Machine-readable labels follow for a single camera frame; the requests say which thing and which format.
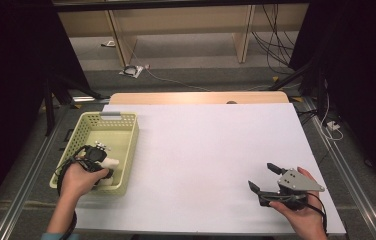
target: human hand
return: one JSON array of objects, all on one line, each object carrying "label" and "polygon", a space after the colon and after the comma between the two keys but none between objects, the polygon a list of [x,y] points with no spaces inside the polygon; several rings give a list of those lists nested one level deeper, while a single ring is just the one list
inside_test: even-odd
[{"label": "human hand", "polygon": [[[304,176],[315,180],[307,170],[300,167],[298,167],[297,170]],[[308,193],[319,197],[319,192],[309,191]],[[308,195],[307,200],[310,205],[322,210],[322,205],[317,198]],[[322,225],[322,215],[315,210],[305,207],[299,211],[293,211],[281,202],[270,202],[269,205],[288,219],[294,231],[301,238],[305,240],[327,239]]]},{"label": "human hand", "polygon": [[82,195],[88,193],[94,184],[108,174],[108,169],[102,169],[97,172],[87,172],[78,163],[73,163],[69,166],[64,175],[61,186],[61,196],[72,196],[80,198]]}]

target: yellow-green plastic basket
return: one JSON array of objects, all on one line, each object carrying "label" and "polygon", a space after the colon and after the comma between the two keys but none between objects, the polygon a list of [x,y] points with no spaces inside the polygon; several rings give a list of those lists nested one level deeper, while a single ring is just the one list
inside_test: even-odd
[{"label": "yellow-green plastic basket", "polygon": [[[101,142],[111,149],[106,151],[107,157],[117,159],[120,162],[117,169],[113,169],[112,185],[94,186],[90,194],[124,195],[128,185],[138,133],[136,113],[83,113],[57,167],[60,167],[80,147],[84,145],[95,146],[95,141]],[[57,188],[57,179],[57,175],[53,173],[50,180],[51,188]]]}]

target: white table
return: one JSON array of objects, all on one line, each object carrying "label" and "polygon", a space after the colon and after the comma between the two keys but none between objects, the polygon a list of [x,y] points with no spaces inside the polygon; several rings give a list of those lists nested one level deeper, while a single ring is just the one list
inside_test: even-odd
[{"label": "white table", "polygon": [[[78,229],[191,235],[292,234],[261,207],[248,180],[277,191],[267,162],[301,166],[325,182],[290,103],[107,105],[138,114],[139,138],[127,193],[83,197]],[[345,234],[326,190],[328,233]]]}]

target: cable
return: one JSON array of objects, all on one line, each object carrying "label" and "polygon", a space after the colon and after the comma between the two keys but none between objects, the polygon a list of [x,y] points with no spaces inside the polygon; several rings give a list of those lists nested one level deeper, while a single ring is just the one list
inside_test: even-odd
[{"label": "cable", "polygon": [[[132,50],[132,48],[129,46],[129,44],[123,40],[123,42],[126,44],[126,46],[128,47],[128,49],[130,49],[132,55],[135,57],[135,59],[137,60],[137,62],[140,64],[140,65],[143,65],[143,63],[139,60],[138,56],[135,54],[135,52]],[[172,79],[167,79],[167,78],[161,78],[161,77],[157,77],[156,75],[154,75],[149,69],[147,68],[144,68],[148,74],[150,74],[150,76],[152,76],[153,78],[157,79],[157,80],[160,80],[160,81],[164,81],[164,82],[171,82],[171,83],[176,83],[176,84],[180,84],[180,85],[183,85],[185,87],[189,87],[189,88],[194,88],[194,89],[199,89],[199,90],[203,90],[203,91],[206,91],[206,92],[215,92],[211,89],[208,89],[208,88],[203,88],[203,87],[198,87],[198,86],[193,86],[193,85],[188,85],[188,84],[185,84],[185,83],[182,83],[180,81],[177,81],[177,80],[172,80]],[[300,85],[299,84],[295,84],[295,85],[292,85],[292,86],[287,86],[287,87],[284,87],[282,89],[285,89],[285,88],[293,88],[295,86],[298,86]],[[224,92],[235,92],[235,91],[239,91],[239,92],[247,92],[247,91],[252,91],[254,89],[257,89],[257,88],[263,88],[263,90],[269,88],[270,86],[269,85],[258,85],[258,86],[255,86],[255,87],[252,87],[252,88],[248,88],[248,89],[244,89],[244,90],[231,90],[231,91],[224,91]]]},{"label": "cable", "polygon": [[291,38],[288,37],[287,33],[284,31],[284,34],[285,34],[285,37],[288,39],[288,41],[293,45],[295,46],[295,44],[293,43],[293,41],[291,41]]},{"label": "cable", "polygon": [[[66,174],[67,169],[69,169],[70,165],[72,165],[73,163],[74,163],[73,158],[69,158],[68,160],[66,160],[61,165],[61,171],[60,171],[60,174],[58,175],[58,179],[57,179],[57,192],[58,192],[59,196],[60,196],[60,193],[61,193],[61,185],[63,183],[64,175]],[[66,239],[69,238],[69,236],[72,234],[73,230],[76,227],[76,223],[77,223],[77,216],[76,216],[76,212],[74,211],[73,217],[72,217],[72,222],[70,223],[70,226],[67,228],[67,230],[63,234],[63,236],[60,237],[60,240],[66,240]]]},{"label": "cable", "polygon": [[318,162],[318,166],[321,165],[321,163],[323,162],[323,160],[326,158],[326,156],[328,156],[328,153],[329,153],[329,150],[326,151],[325,155],[321,158],[321,160]]},{"label": "cable", "polygon": [[263,11],[266,15],[266,18],[268,19],[268,22],[269,22],[269,25],[270,27],[272,28],[272,36],[275,35],[276,36],[276,39],[278,41],[278,45],[281,45],[281,46],[284,46],[284,44],[282,43],[281,39],[279,38],[278,36],[278,25],[276,23],[277,21],[277,18],[278,18],[278,10],[279,10],[279,5],[278,4],[274,4],[273,5],[273,9],[272,9],[272,14],[274,15],[274,24],[272,25],[272,22],[271,22],[271,19],[267,13],[267,10],[265,8],[265,5],[262,5],[262,8],[263,8]]},{"label": "cable", "polygon": [[320,198],[318,196],[316,196],[315,194],[312,194],[312,193],[307,193],[307,194],[310,195],[310,196],[315,197],[320,202],[320,204],[322,205],[322,211],[319,208],[317,208],[315,206],[312,206],[310,204],[307,204],[307,207],[309,207],[310,209],[315,210],[316,212],[318,212],[322,216],[323,230],[325,231],[325,234],[326,234],[326,232],[327,232],[326,228],[327,228],[328,222],[327,222],[327,216],[326,216],[325,206],[323,205],[323,202],[320,200]]},{"label": "cable", "polygon": [[267,42],[266,40],[260,38],[259,35],[256,32],[251,32],[251,33],[253,33],[253,35],[255,35],[255,37],[258,38],[258,40],[260,40],[261,42],[266,43],[266,44],[270,44],[273,47],[281,47],[281,48],[285,48],[285,49],[288,49],[288,50],[294,50],[294,48],[292,48],[292,47],[285,47],[285,46],[280,46],[280,45],[276,45],[274,43]]},{"label": "cable", "polygon": [[259,44],[259,47],[261,49],[263,49],[266,52],[266,54],[270,55],[276,61],[278,61],[278,62],[280,62],[280,63],[282,63],[282,64],[284,64],[285,66],[288,67],[288,63],[284,59],[281,59],[276,53],[274,53],[272,50],[270,50],[269,46],[279,47],[278,45],[275,45],[275,44],[270,43],[270,42],[266,42],[265,40],[263,40],[262,38],[260,38],[259,35],[257,33],[255,33],[255,32],[252,32],[252,34],[253,34],[254,38],[256,39],[257,43]]},{"label": "cable", "polygon": [[312,119],[314,116],[316,116],[317,114],[316,113],[311,113],[305,120],[301,121],[301,126],[304,126],[306,125],[306,123]]},{"label": "cable", "polygon": [[321,124],[320,124],[320,131],[321,131],[321,133],[325,136],[325,138],[326,139],[328,139],[328,140],[332,140],[332,141],[339,141],[339,140],[341,140],[341,139],[343,139],[343,137],[344,137],[344,135],[343,135],[343,133],[340,131],[340,130],[336,130],[337,132],[339,132],[340,133],[340,137],[339,138],[333,138],[332,136],[331,136],[331,134],[329,134],[330,136],[328,137],[324,132],[323,132],[323,128],[322,128],[322,125],[323,125],[323,123],[325,123],[325,118],[326,118],[326,116],[328,115],[328,111],[329,111],[329,95],[328,95],[328,93],[326,93],[326,99],[327,99],[327,107],[326,107],[326,112],[325,112],[325,116],[323,117],[323,119],[322,119],[322,121],[321,121]]},{"label": "cable", "polygon": [[313,110],[309,110],[309,111],[306,111],[306,112],[301,112],[301,111],[296,111],[296,112],[297,112],[297,115],[301,116],[301,115],[306,114],[306,113],[317,113],[317,110],[313,109]]}]

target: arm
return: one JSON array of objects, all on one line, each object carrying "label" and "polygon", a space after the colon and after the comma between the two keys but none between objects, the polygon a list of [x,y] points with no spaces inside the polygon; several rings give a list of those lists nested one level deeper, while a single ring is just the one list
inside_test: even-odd
[{"label": "arm", "polygon": [[[297,170],[304,176],[314,180],[312,175],[307,170],[302,169],[300,167],[298,167]],[[319,197],[318,192],[310,191],[309,193]],[[310,205],[318,209],[322,209],[319,200],[315,197],[309,195],[307,200]],[[276,211],[280,212],[282,215],[284,215],[290,222],[294,231],[304,240],[327,239],[322,226],[322,216],[313,209],[305,207],[300,211],[292,211],[280,202],[271,202],[270,206],[273,207]]]},{"label": "arm", "polygon": [[72,164],[66,172],[57,206],[51,217],[47,233],[65,233],[70,226],[79,198],[88,193],[94,184],[105,177],[108,169],[87,172],[81,165]]}]

